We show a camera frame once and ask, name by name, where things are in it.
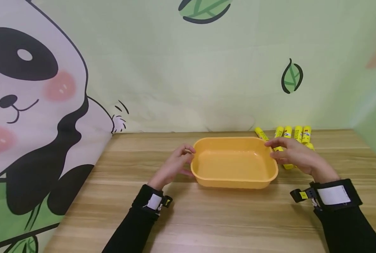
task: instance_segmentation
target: leaf illustration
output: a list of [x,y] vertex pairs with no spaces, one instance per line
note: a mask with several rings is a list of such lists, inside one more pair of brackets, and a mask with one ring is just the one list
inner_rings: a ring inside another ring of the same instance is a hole
[[292,64],[292,59],[289,58],[289,61],[281,79],[282,89],[288,94],[295,92],[303,80],[302,68],[295,63]]
[[10,245],[4,253],[38,253],[39,243],[33,235]]
[[208,24],[221,18],[230,8],[232,0],[182,0],[180,15],[188,22]]

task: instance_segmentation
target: wrist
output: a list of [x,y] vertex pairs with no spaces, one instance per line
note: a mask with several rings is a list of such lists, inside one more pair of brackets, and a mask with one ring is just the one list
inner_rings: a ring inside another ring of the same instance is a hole
[[340,176],[328,163],[312,168],[311,175],[316,183],[329,183],[340,180]]
[[157,191],[162,191],[162,189],[164,188],[165,184],[164,182],[159,179],[158,177],[156,177],[156,175],[154,175],[148,182],[147,182],[147,185],[150,186],[151,188],[157,190]]

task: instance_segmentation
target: person's left hand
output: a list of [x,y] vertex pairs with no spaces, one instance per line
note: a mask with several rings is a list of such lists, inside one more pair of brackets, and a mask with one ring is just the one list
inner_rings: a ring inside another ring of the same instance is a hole
[[189,144],[182,144],[172,152],[160,169],[147,183],[148,186],[161,191],[164,186],[174,181],[178,173],[193,176],[190,170],[183,168],[184,164],[190,164],[196,150]]

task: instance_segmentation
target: panda nose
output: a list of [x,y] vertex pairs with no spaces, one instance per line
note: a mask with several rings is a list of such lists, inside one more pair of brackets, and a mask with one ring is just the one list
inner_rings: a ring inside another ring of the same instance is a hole
[[15,95],[7,95],[0,99],[0,107],[1,108],[8,108],[13,106],[15,102],[18,100],[18,97]]

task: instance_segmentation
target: panda banner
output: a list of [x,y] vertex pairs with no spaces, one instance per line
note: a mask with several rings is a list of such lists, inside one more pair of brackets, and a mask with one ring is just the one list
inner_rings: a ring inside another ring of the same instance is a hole
[[47,15],[0,0],[0,252],[43,251],[116,131],[87,83]]

